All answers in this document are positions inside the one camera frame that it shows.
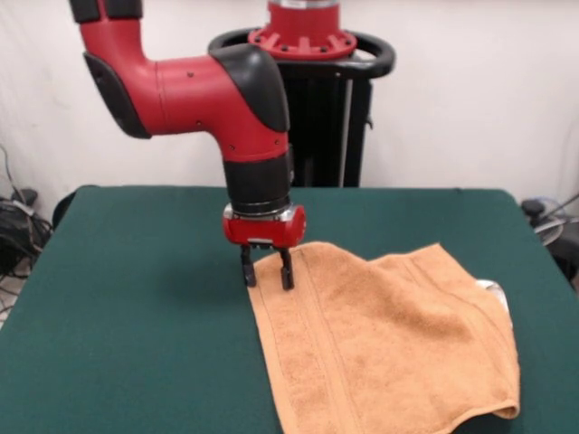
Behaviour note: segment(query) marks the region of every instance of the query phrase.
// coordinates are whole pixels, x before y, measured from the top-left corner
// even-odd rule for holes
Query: electrical cord
[[[4,145],[2,145],[2,143],[0,143],[0,151],[4,154],[4,167],[5,167],[5,171],[6,171],[6,176],[8,177],[8,181],[10,182],[10,186],[12,186],[12,189],[14,190],[16,195],[20,198],[20,201],[22,203],[25,203],[26,200],[24,199],[24,195],[22,194],[22,192],[18,188],[16,188],[16,184],[14,183],[14,179],[12,177],[12,174],[10,173],[10,164],[8,161],[8,151],[6,151],[6,148],[4,147]]]
[[[567,214],[565,207],[561,206],[561,203],[558,202],[556,199],[553,199],[552,197],[538,196],[538,197],[532,197],[531,200],[532,201],[539,201],[541,203],[549,203],[550,205],[553,205],[555,208],[559,208],[562,211],[561,216],[569,217],[569,214]]]
[[[32,269],[33,264],[43,251],[43,247],[52,236],[52,225],[40,217],[26,203],[23,192],[16,187],[14,178],[10,172],[8,152],[0,143],[0,152],[5,157],[5,178],[7,178],[14,194],[12,200],[0,198],[0,253],[2,254],[2,271],[0,283],[7,277],[25,280],[28,278],[27,272]],[[28,270],[24,274],[18,274],[16,266],[28,259]],[[0,285],[0,325],[8,318],[14,303],[7,305],[6,294],[11,297],[19,297],[18,292],[4,288]]]
[[[579,223],[579,217],[574,217],[573,219],[566,219],[566,220],[556,219],[552,222],[542,224],[542,225],[537,226],[535,228],[535,233],[539,234],[541,232],[548,231],[549,229],[557,228],[560,226],[565,226],[566,224],[572,224],[572,223]]]
[[[14,307],[14,305],[4,307],[2,310],[0,310],[0,315],[9,313],[13,307]]]
[[[548,246],[548,245],[554,243],[555,241],[557,241],[559,239],[559,237],[561,237],[561,235],[563,234],[563,231],[565,230],[565,226],[567,224],[574,224],[574,223],[579,223],[579,218],[571,218],[571,219],[566,219],[566,220],[563,220],[560,218],[555,218],[553,221],[551,221],[549,223],[545,223],[545,224],[542,224],[541,226],[537,226],[535,228],[535,233],[540,236],[544,232],[556,229],[555,233],[550,234],[549,236],[542,239],[543,245]]]
[[[0,291],[8,294],[9,296],[14,296],[14,297],[18,297],[18,296],[19,296],[19,294],[18,294],[17,292],[13,292],[13,291],[11,291],[10,289],[6,289],[6,288],[4,288],[4,287],[0,287]]]
[[[554,210],[549,211],[547,214],[541,216],[541,222],[544,222],[546,219],[548,219],[549,217],[552,217],[554,215],[556,215],[559,211],[564,210],[566,206],[570,205],[571,203],[575,202],[577,199],[579,199],[579,193],[574,194],[573,196],[571,196],[570,199],[568,199],[566,202],[561,203],[561,205],[557,206]]]

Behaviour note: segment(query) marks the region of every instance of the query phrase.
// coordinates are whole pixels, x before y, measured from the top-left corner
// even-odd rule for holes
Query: brown towel
[[[365,261],[331,244],[256,264],[250,298],[286,434],[442,434],[519,411],[503,306],[441,246]]]

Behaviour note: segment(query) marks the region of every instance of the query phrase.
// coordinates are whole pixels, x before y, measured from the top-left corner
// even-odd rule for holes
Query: red flange
[[[268,9],[270,22],[249,42],[277,59],[340,59],[356,49],[356,37],[340,30],[338,0],[270,0]]]

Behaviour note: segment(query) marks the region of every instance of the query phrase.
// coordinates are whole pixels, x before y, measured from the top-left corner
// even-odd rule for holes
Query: green table
[[[579,432],[579,304],[510,196],[302,190],[308,241],[371,259],[440,241],[507,292],[522,413],[460,432]],[[280,432],[225,190],[83,188],[0,331],[6,433]]]

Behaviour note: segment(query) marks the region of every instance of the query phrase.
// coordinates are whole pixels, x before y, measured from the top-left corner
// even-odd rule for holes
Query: black handle
[[[224,33],[211,41],[209,50],[245,43],[254,29],[241,29]],[[358,40],[357,49],[369,52],[374,59],[363,60],[355,56],[334,61],[288,61],[277,59],[284,78],[335,78],[377,79],[389,74],[394,68],[396,54],[394,48],[374,36],[351,32]]]

